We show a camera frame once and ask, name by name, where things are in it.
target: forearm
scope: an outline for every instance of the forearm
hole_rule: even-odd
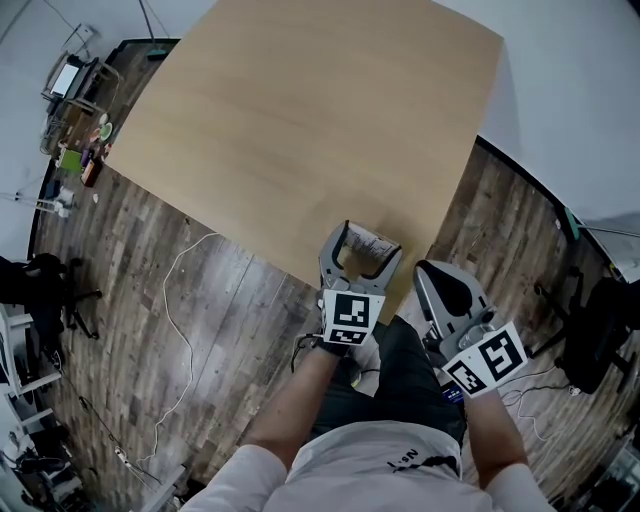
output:
[[[313,349],[254,418],[243,444],[266,448],[289,469],[309,436],[339,360],[325,350]]]
[[[528,464],[522,436],[497,390],[480,397],[465,396],[471,454],[483,489],[504,468]]]

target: wooden table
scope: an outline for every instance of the wooden table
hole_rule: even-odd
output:
[[[425,0],[220,0],[107,163],[316,287],[320,248],[345,219],[401,243],[388,320],[447,212],[500,48]]]

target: wall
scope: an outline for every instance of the wall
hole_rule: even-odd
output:
[[[578,218],[640,232],[640,18],[626,0],[438,0],[505,39],[480,135]],[[640,240],[594,233],[626,277]]]
[[[85,23],[100,37],[92,56],[106,56],[123,39],[148,37],[136,0],[49,0],[74,27]],[[215,0],[149,0],[170,37],[182,37]],[[20,13],[6,33],[15,15]],[[167,37],[153,14],[157,37]],[[0,0],[0,192],[37,196],[49,157],[39,151],[48,103],[40,97],[46,77],[71,34],[43,0]],[[0,255],[24,259],[33,210],[0,200]]]

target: person's leg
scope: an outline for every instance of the person's leg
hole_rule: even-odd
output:
[[[359,393],[351,386],[351,373],[355,362],[343,358],[333,374],[331,384],[311,429],[309,440],[326,434],[334,428],[375,418],[376,403],[370,396]]]
[[[375,395],[384,417],[426,425],[458,442],[466,420],[457,405],[447,402],[415,329],[400,317],[374,331],[380,345],[380,385]]]

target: person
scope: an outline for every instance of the person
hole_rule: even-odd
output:
[[[184,512],[547,512],[522,438],[494,390],[447,402],[416,331],[377,326],[379,387],[351,386],[343,345],[320,342],[261,409]],[[467,429],[480,488],[461,479]]]

